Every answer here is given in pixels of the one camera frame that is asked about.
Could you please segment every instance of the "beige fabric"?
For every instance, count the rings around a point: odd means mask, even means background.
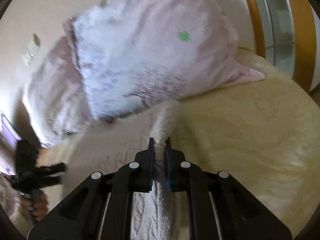
[[[182,101],[172,146],[205,171],[229,171],[296,236],[320,203],[320,110],[263,58],[241,50],[238,60],[267,78]],[[68,160],[74,152],[64,194],[90,172],[113,172],[131,161],[132,153],[146,146],[155,120],[152,109],[114,124],[100,123],[89,129],[78,146],[81,136],[50,149],[47,164],[59,157]],[[49,200],[54,206],[60,196],[52,192]],[[178,235],[188,239],[186,202],[180,197],[174,198],[178,213],[172,234],[175,239]]]

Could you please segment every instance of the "frosted glass pane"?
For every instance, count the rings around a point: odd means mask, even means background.
[[[295,44],[278,45],[275,47],[275,54],[275,66],[292,77],[295,64]]]
[[[294,42],[293,21],[287,0],[267,0],[274,33],[274,43]]]
[[[265,0],[257,0],[257,3],[259,7],[261,22],[262,22],[265,47],[270,47],[270,46],[273,46],[273,34],[272,34],[272,25],[270,22],[270,15],[267,9],[267,4]]]
[[[275,65],[275,51],[273,48],[266,49],[266,60],[269,61],[271,65]]]

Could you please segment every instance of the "pillow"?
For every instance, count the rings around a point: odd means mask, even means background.
[[[72,64],[65,37],[25,85],[22,102],[42,147],[59,144],[69,133],[83,132],[90,124],[81,75]]]
[[[94,118],[264,78],[216,0],[105,0],[64,28]]]

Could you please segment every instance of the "green spot on pillow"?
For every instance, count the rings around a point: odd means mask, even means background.
[[[182,41],[189,41],[190,40],[189,33],[187,33],[187,32],[179,32],[178,37]]]

